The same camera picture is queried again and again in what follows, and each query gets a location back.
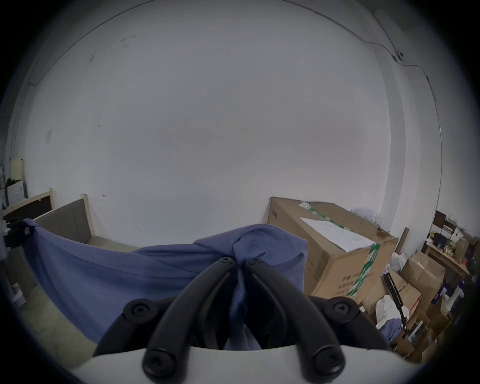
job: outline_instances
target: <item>white cloth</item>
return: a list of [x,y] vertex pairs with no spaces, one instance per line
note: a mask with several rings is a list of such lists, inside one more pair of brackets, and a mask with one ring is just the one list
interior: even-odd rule
[[[409,310],[404,305],[402,312],[405,318],[408,320]],[[400,311],[396,308],[395,302],[389,295],[385,295],[383,299],[380,299],[375,304],[375,314],[377,315],[377,329],[383,327],[383,325],[390,319],[401,319]]]

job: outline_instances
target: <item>black object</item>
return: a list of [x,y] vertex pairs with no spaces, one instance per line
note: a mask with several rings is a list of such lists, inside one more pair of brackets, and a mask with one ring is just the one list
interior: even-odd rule
[[433,234],[433,244],[435,245],[435,247],[439,249],[443,249],[447,244],[447,238],[444,235],[441,235],[440,233],[435,232]]
[[25,237],[30,235],[30,227],[19,217],[10,217],[5,220],[10,231],[3,236],[5,247],[16,248],[23,244]]
[[15,209],[4,216],[4,219],[11,217],[20,217],[22,219],[34,219],[52,210],[50,196],[46,196],[40,200],[32,201],[31,203]]
[[[236,268],[233,259],[224,257],[176,298],[129,302],[94,356],[146,348],[142,367],[152,381],[181,382],[190,346],[222,349],[228,339]],[[246,325],[263,349],[296,344],[308,381],[326,383],[340,375],[345,366],[341,344],[388,349],[352,299],[307,297],[258,258],[249,260],[243,272]]]
[[402,307],[403,307],[403,301],[402,298],[400,297],[400,293],[398,292],[398,289],[395,285],[395,282],[393,281],[392,277],[390,276],[390,272],[387,272],[383,274],[383,279],[385,281],[385,284],[387,285],[388,290],[390,291],[390,294],[392,295],[392,299],[395,303],[396,308],[400,312],[400,318],[402,320],[402,328],[407,332],[407,319],[403,315]]

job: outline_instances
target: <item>screw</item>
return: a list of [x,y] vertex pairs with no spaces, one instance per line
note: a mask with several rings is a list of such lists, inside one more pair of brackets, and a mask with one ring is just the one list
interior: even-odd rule
[[346,315],[348,312],[350,312],[350,307],[345,303],[340,302],[333,306],[333,310],[335,312],[341,313],[342,315]]
[[155,377],[167,377],[175,371],[174,359],[164,351],[148,351],[144,358],[145,373]]
[[145,304],[138,304],[132,308],[132,313],[135,316],[145,316],[149,311],[149,308]]
[[248,261],[248,264],[254,265],[254,264],[261,263],[261,262],[262,262],[262,259],[259,259],[258,257],[254,257],[253,259],[250,259],[250,260]]
[[343,370],[345,359],[338,347],[325,347],[313,357],[315,369],[324,375],[334,375]]

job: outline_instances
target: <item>white wall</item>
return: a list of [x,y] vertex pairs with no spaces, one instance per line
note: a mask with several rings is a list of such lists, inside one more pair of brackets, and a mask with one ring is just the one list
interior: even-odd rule
[[[340,1],[317,9],[359,25]],[[273,195],[379,212],[390,159],[372,47],[277,0],[124,13],[28,88],[16,128],[32,195],[52,187],[62,205],[86,192],[96,234],[139,246],[258,223]]]
[[[398,0],[359,0],[375,15],[386,12],[408,41],[406,64],[421,64],[437,99],[442,129],[441,183],[437,209],[472,235],[480,234],[480,114],[454,54],[422,15]],[[389,35],[398,36],[381,21]]]

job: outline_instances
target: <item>small box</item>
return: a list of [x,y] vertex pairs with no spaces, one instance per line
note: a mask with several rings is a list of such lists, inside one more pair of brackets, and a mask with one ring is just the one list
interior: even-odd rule
[[[400,294],[403,305],[408,308],[409,318],[412,317],[413,313],[417,309],[418,304],[420,303],[421,293],[416,290],[412,285],[407,283],[400,275],[395,272],[393,269],[390,269],[390,276],[392,277],[393,283]],[[384,280],[380,277],[377,283],[373,286],[369,292],[366,299],[364,299],[361,304],[365,308],[365,311],[370,317],[373,317],[375,314],[375,305],[378,300],[382,299],[385,295],[390,295],[387,285]]]

